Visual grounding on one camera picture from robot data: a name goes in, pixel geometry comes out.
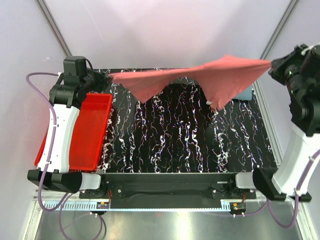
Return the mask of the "pink t shirt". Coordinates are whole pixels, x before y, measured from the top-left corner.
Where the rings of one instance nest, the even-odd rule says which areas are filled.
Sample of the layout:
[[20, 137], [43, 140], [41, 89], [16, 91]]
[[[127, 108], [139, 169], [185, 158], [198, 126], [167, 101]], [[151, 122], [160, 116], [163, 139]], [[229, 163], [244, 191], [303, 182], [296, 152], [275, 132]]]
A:
[[238, 94], [251, 86], [272, 66], [265, 59], [225, 55], [221, 59], [191, 68], [112, 73], [112, 81], [128, 89], [145, 103], [172, 81], [191, 78], [198, 82], [213, 111], [222, 110]]

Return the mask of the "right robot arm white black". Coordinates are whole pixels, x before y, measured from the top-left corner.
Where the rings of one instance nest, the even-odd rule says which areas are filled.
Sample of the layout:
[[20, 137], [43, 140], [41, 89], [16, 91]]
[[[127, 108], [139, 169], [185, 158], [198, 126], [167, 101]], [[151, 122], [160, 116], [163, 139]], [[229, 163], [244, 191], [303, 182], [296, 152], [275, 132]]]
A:
[[239, 198], [245, 189], [258, 190], [271, 201], [291, 197], [310, 202], [311, 176], [320, 159], [320, 45], [297, 45], [283, 58], [271, 62], [268, 74], [286, 86], [292, 129], [278, 168], [241, 172], [227, 185], [228, 195]]

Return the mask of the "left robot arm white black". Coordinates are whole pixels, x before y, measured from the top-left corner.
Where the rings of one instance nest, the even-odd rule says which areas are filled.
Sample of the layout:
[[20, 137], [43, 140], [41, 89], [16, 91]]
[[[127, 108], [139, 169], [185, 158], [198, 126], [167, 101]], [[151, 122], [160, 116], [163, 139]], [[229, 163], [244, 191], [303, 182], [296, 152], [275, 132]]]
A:
[[108, 186], [96, 173], [70, 171], [70, 147], [83, 101], [91, 91], [106, 88], [107, 77], [95, 71], [84, 56], [69, 56], [63, 60], [63, 73], [49, 91], [49, 125], [42, 156], [27, 179], [39, 190], [76, 193], [90, 190], [97, 198], [108, 193]]

